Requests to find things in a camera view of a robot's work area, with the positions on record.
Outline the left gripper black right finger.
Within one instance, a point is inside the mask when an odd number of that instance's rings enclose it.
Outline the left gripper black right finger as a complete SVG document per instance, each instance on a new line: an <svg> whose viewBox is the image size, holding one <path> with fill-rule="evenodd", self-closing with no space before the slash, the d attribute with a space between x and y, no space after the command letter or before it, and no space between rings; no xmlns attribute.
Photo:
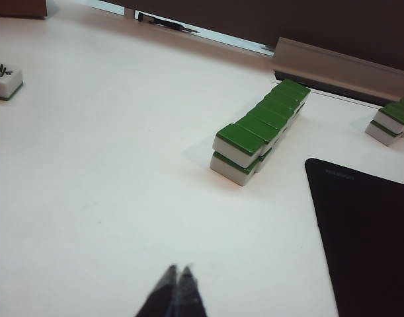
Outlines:
<svg viewBox="0 0 404 317"><path fill-rule="evenodd" d="M171 301L171 316L196 316L207 317L202 297L198 290L198 281L186 266L179 271L177 265L173 264L173 297Z"/></svg>

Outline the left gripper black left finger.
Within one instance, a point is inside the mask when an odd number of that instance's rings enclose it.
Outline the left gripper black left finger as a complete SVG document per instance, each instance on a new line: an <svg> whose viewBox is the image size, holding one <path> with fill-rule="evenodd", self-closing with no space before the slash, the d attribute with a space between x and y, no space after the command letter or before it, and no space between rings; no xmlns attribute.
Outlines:
<svg viewBox="0 0 404 317"><path fill-rule="evenodd" d="M156 282L153 290L137 312L137 317L165 317L174 314L174 299L177 289L177 265L170 265Z"/></svg>

